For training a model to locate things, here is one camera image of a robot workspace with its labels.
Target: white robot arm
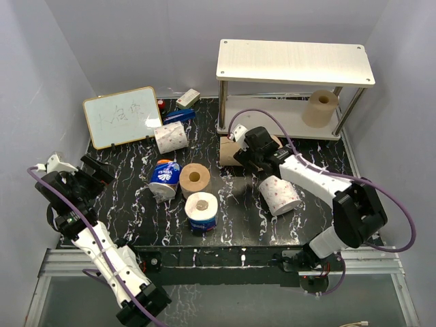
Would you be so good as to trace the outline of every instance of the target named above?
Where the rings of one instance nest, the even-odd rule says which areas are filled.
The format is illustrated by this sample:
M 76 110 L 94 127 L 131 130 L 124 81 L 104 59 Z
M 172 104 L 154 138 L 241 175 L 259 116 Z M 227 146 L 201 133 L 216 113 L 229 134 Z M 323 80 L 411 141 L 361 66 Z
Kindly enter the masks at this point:
M 335 251 L 357 248 L 388 221 L 376 191 L 364 183 L 323 174 L 325 169 L 281 148 L 264 127 L 247 130 L 237 125 L 231 134 L 241 149 L 234 158 L 246 169 L 263 168 L 283 180 L 295 183 L 327 203 L 334 225 L 303 247 L 305 264 L 315 266 Z
M 93 201 L 114 177 L 104 163 L 87 155 L 82 161 L 94 169 L 92 175 L 63 162 L 60 153 L 53 153 L 45 164 L 29 168 L 29 174 L 37 180 L 35 188 L 50 202 L 47 221 L 96 265 L 116 296 L 121 308 L 116 316 L 123 325 L 146 326 L 153 321 L 164 326 L 155 316 L 171 302 L 170 298 L 141 271 L 129 245 L 114 244 L 93 210 Z M 40 178 L 32 170 L 47 174 Z M 59 215 L 54 219 L 52 208 Z

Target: brown paper towel roll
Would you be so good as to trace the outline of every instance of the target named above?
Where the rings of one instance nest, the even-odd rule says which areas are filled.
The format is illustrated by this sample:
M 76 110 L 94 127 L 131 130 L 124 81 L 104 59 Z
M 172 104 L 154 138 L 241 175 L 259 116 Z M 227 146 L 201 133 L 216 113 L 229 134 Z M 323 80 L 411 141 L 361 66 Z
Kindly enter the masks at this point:
M 302 114 L 302 121 L 310 127 L 325 127 L 330 122 L 338 103 L 338 97 L 332 92 L 315 91 L 309 98 L 306 110 Z
M 190 163 L 182 169 L 180 186 L 185 199 L 197 192 L 212 193 L 211 174 L 203 165 Z
M 281 148 L 281 142 L 280 140 L 272 135 L 271 138 L 279 145 Z M 229 140 L 227 136 L 222 136 L 219 139 L 219 165 L 220 166 L 241 166 L 240 163 L 238 163 L 235 158 L 233 158 L 233 155 L 238 152 L 240 149 L 240 146 L 238 143 L 233 142 L 232 140 Z

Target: white toilet paper roll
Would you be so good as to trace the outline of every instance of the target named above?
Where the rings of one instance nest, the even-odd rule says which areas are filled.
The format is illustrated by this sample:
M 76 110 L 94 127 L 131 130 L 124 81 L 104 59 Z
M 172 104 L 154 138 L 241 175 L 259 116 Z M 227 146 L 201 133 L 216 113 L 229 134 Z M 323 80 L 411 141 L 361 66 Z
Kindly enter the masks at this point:
M 180 121 L 155 128 L 157 148 L 161 154 L 188 146 L 188 137 Z
M 259 190 L 273 216 L 291 211 L 301 203 L 300 196 L 292 184 L 276 176 L 269 176 L 259 185 Z
M 211 230 L 217 225 L 218 200 L 206 192 L 191 194 L 186 200 L 185 212 L 193 230 Z

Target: whiteboard frame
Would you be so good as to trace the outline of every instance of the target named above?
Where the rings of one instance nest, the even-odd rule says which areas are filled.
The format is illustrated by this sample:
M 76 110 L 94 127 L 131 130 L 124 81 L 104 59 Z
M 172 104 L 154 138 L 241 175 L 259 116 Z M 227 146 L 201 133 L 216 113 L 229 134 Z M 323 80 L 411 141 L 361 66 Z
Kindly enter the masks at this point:
M 161 121 L 161 126 L 163 126 L 164 122 L 162 121 L 162 117 L 161 117 L 161 111 L 159 110 L 159 106 L 157 105 L 157 98 L 156 98 L 156 92 L 154 90 L 153 87 L 140 87 L 139 89 L 134 89 L 134 90 L 128 90 L 128 91 L 123 91 L 123 92 L 118 92 L 118 93 L 113 93 L 113 94 L 108 94 L 108 95 L 100 95 L 99 97 L 92 97 L 91 99 L 86 99 L 82 102 L 82 106 L 83 106 L 83 111 L 84 111 L 84 117 L 87 120 L 87 125 L 88 125 L 88 129 L 89 129 L 89 133 L 91 135 L 91 142 L 93 143 L 93 148 L 95 150 L 102 150 L 102 149 L 107 149 L 110 148 L 112 145 L 108 145 L 108 146 L 103 146 L 100 148 L 96 148 L 94 145 L 94 137 L 93 137 L 93 132 L 91 130 L 91 126 L 89 125 L 89 120 L 88 120 L 88 115 L 87 115 L 87 111 L 84 107 L 85 102 L 87 101 L 92 101 L 92 100 L 97 100 L 97 99 L 101 99 L 103 97 L 112 97 L 113 95 L 118 95 L 118 94 L 124 94 L 124 93 L 129 93 L 129 92 L 134 92 L 134 91 L 140 91 L 140 90 L 144 90 L 144 89 L 151 89 L 153 91 L 153 95 L 155 96 L 155 102 L 156 102 L 156 108 L 157 108 L 157 114 L 159 116 L 159 120 Z M 145 140 L 145 138 L 137 138 L 135 140 L 131 140 L 131 141 L 127 141 L 127 142 L 121 142 L 121 143 L 114 143 L 115 146 L 117 145 L 122 145 L 122 144 L 127 144 L 127 143 L 131 143 L 131 142 L 136 142 L 136 141 L 140 141 L 140 140 Z

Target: red object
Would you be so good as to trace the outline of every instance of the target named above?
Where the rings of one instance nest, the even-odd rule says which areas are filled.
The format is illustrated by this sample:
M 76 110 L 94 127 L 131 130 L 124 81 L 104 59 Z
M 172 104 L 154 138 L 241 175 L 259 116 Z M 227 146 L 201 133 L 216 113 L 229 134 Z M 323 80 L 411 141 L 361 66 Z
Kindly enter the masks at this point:
M 165 109 L 165 101 L 164 100 L 157 100 L 157 106 L 159 109 Z

